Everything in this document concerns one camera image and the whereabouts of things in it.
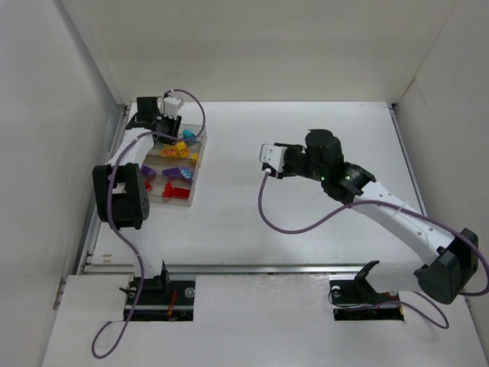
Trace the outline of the teal square lego brick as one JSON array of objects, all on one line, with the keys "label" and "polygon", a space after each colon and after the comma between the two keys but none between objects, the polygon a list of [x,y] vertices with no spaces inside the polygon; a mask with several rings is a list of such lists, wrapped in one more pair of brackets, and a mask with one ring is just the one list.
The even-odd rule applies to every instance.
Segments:
[{"label": "teal square lego brick", "polygon": [[182,131],[182,136],[186,140],[194,141],[196,139],[196,136],[193,132],[191,132],[189,129],[184,129]]}]

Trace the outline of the yellow striped lego brick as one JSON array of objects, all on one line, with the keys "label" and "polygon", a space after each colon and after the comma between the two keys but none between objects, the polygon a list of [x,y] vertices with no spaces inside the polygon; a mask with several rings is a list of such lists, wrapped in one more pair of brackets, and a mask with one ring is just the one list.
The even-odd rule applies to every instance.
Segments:
[{"label": "yellow striped lego brick", "polygon": [[176,143],[175,148],[178,150],[177,155],[179,158],[188,158],[190,156],[188,146],[184,141],[179,141]]}]

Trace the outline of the purple slope lego brick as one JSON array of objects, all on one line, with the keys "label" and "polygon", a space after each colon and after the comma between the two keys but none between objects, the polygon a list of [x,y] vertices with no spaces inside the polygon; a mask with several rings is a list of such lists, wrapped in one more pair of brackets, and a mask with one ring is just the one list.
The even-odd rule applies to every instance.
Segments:
[{"label": "purple slope lego brick", "polygon": [[146,165],[141,166],[141,173],[148,179],[153,180],[157,176],[157,172]]}]

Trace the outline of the purple paw lego brick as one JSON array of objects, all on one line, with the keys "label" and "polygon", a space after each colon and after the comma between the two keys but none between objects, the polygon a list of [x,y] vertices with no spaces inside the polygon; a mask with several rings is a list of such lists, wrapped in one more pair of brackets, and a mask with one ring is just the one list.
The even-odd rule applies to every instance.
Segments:
[{"label": "purple paw lego brick", "polygon": [[180,167],[180,176],[185,180],[192,180],[194,170],[191,167]]}]

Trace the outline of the red angled lego brick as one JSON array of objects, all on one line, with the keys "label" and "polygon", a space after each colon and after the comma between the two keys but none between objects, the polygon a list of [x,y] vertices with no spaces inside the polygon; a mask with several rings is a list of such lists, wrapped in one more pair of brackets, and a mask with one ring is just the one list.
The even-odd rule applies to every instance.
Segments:
[{"label": "red angled lego brick", "polygon": [[153,187],[148,180],[144,182],[144,187],[147,192],[151,192],[153,190]]}]

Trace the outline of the red lego plate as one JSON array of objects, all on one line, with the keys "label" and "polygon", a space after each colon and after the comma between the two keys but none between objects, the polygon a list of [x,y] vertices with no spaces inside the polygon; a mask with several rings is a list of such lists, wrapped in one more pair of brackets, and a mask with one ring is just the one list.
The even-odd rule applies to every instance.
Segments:
[{"label": "red lego plate", "polygon": [[171,197],[178,200],[188,200],[191,194],[191,190],[181,187],[174,187],[172,189]]}]

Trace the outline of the yellow curved lego brick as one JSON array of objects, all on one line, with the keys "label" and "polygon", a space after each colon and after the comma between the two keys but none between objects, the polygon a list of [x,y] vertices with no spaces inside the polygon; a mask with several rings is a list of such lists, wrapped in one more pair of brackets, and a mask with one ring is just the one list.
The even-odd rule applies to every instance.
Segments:
[{"label": "yellow curved lego brick", "polygon": [[175,148],[164,148],[160,151],[160,156],[164,158],[175,157],[178,150]]}]

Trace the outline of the red curved lego brick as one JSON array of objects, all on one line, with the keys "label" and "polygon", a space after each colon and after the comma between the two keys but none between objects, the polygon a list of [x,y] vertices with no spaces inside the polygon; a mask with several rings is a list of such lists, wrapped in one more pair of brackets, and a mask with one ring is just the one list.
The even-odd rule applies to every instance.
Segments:
[{"label": "red curved lego brick", "polygon": [[173,185],[170,182],[165,184],[161,196],[164,200],[169,200],[173,196]]}]

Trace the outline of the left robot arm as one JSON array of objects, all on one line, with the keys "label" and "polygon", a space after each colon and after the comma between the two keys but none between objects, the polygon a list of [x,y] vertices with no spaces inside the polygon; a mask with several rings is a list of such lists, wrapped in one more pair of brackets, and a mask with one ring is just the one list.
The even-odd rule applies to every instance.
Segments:
[{"label": "left robot arm", "polygon": [[138,97],[137,111],[125,126],[121,144],[109,161],[92,169],[96,209],[133,252],[137,271],[128,288],[122,291],[131,305],[156,306],[170,299],[171,280],[162,261],[156,266],[123,229],[142,229],[150,214],[150,200],[142,167],[147,154],[159,141],[177,141],[182,101],[166,96]]}]

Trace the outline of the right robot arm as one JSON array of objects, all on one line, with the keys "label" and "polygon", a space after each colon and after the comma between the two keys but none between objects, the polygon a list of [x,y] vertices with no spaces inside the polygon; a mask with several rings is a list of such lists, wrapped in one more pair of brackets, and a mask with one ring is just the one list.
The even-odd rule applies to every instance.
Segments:
[{"label": "right robot arm", "polygon": [[304,145],[264,144],[259,161],[267,177],[319,182],[343,210],[373,220],[417,255],[415,261],[393,264],[373,260],[353,276],[333,278],[330,289],[340,305],[376,304],[399,291],[451,304],[478,271],[481,253],[471,230],[450,229],[395,197],[372,173],[345,160],[341,142],[329,130],[310,130]]}]

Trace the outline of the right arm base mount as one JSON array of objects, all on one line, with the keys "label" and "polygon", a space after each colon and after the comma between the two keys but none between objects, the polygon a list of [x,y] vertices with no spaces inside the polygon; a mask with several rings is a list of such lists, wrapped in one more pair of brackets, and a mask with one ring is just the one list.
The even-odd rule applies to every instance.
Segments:
[{"label": "right arm base mount", "polygon": [[398,296],[378,293],[366,277],[379,261],[370,261],[355,274],[329,277],[328,299],[334,321],[404,321]]}]

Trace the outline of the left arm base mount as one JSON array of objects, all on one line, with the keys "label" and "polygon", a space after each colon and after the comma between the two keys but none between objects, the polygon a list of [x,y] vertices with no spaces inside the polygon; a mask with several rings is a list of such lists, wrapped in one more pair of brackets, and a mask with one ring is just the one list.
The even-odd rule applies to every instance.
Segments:
[{"label": "left arm base mount", "polygon": [[136,293],[141,283],[139,277],[119,290],[125,294],[124,320],[128,319],[132,306],[136,307],[131,321],[189,322],[193,321],[196,280],[175,278],[162,264],[161,273],[144,280],[138,300]]}]

